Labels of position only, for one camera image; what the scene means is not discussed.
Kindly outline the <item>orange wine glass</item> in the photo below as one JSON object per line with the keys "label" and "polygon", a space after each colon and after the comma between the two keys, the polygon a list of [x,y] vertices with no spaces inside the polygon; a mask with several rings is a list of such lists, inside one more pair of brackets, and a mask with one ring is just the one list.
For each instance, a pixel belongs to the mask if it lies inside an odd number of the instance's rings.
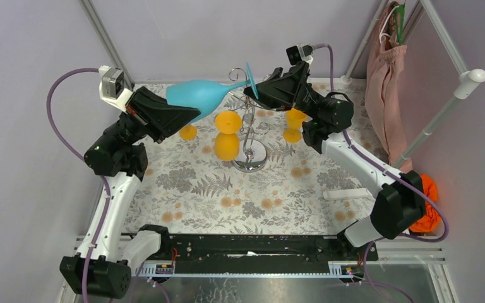
{"label": "orange wine glass", "polygon": [[196,137],[197,133],[198,133],[197,128],[194,125],[190,125],[190,124],[183,127],[179,131],[179,135],[180,135],[181,139],[186,140],[186,141],[194,139]]}
{"label": "orange wine glass", "polygon": [[219,134],[214,141],[214,152],[222,161],[231,161],[239,154],[237,132],[242,128],[242,119],[234,111],[219,113],[215,118],[215,127]]}
{"label": "orange wine glass", "polygon": [[306,121],[307,115],[300,110],[291,108],[285,114],[287,128],[284,130],[283,137],[288,143],[297,143],[301,140],[302,134],[300,129],[302,123]]}

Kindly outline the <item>orange wine glass back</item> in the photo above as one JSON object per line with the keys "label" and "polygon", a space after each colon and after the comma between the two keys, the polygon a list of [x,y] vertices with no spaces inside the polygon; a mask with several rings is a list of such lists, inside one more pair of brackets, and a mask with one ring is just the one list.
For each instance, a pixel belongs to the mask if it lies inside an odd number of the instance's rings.
{"label": "orange wine glass back", "polygon": [[179,135],[180,135],[181,139],[186,140],[186,141],[194,139],[196,137],[197,133],[198,133],[197,128],[194,125],[190,125],[190,124],[183,127],[179,131]]}

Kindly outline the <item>blue wine glass front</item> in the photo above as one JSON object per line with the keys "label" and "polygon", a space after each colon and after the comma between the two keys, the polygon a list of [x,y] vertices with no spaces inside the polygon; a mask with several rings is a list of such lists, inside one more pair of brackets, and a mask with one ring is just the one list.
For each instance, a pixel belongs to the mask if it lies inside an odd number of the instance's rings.
{"label": "blue wine glass front", "polygon": [[256,82],[249,63],[246,63],[247,80],[232,85],[222,85],[211,80],[192,80],[169,86],[166,90],[166,99],[169,105],[197,109],[200,114],[186,124],[199,121],[210,115],[232,90],[245,85],[251,87],[251,92],[259,98]]}

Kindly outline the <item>orange wine glass front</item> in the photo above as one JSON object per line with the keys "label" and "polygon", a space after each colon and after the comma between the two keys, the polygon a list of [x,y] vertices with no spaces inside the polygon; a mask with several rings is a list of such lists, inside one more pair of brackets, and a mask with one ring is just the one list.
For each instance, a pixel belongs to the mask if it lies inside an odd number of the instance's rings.
{"label": "orange wine glass front", "polygon": [[214,152],[222,161],[231,161],[239,154],[237,132],[242,128],[242,119],[234,111],[219,113],[215,118],[215,127],[219,134],[214,141]]}

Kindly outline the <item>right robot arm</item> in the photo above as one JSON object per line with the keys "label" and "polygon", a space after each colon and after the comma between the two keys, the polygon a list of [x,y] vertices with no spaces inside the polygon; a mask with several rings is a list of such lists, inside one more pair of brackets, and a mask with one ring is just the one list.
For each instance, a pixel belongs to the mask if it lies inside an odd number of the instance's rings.
{"label": "right robot arm", "polygon": [[385,164],[347,133],[354,103],[340,92],[323,96],[308,83],[309,64],[300,61],[287,72],[276,68],[260,83],[246,69],[249,86],[244,94],[271,111],[296,109],[309,120],[302,123],[305,144],[346,168],[375,199],[371,213],[337,236],[340,257],[352,260],[362,246],[379,238],[394,239],[426,213],[422,178],[413,170],[403,173]]}

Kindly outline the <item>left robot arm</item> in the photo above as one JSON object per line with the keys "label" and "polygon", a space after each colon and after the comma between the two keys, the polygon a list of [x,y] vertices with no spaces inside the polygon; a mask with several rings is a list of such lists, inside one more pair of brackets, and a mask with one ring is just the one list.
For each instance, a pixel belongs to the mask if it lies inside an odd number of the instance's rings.
{"label": "left robot arm", "polygon": [[148,166],[142,139],[161,143],[209,116],[224,99],[223,93],[209,92],[200,81],[169,86],[164,97],[146,87],[130,90],[100,85],[99,93],[121,112],[83,156],[102,179],[104,192],[76,254],[64,257],[60,264],[64,279],[84,301],[92,296],[124,297],[132,273],[147,257],[164,259],[170,253],[167,230],[160,227],[139,231],[129,245],[119,249],[125,216]]}

